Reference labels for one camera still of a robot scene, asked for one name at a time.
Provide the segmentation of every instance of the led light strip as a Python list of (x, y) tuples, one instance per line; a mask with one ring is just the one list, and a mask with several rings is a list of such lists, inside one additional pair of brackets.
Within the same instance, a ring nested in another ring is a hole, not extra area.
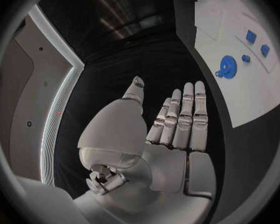
[(84, 63), (63, 40), (38, 5), (28, 13), (35, 25), (56, 50), (73, 66), (63, 80), (48, 113), (40, 151), (40, 176), (44, 184), (54, 186), (54, 149), (62, 114), (68, 99), (84, 70)]

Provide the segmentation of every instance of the blue block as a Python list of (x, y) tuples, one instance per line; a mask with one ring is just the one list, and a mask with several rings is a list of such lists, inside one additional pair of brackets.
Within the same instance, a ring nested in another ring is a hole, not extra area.
[(248, 30), (247, 35), (246, 35), (246, 40), (253, 44), (256, 40), (256, 34), (252, 31)]
[(267, 57), (267, 55), (268, 55), (268, 53), (269, 53), (269, 50), (270, 50), (269, 46), (267, 46), (267, 45), (262, 45), (262, 47), (261, 47), (261, 52), (262, 52), (262, 54), (264, 55), (264, 57)]
[(250, 56), (243, 55), (243, 56), (242, 56), (242, 61), (244, 61), (244, 62), (250, 62)]

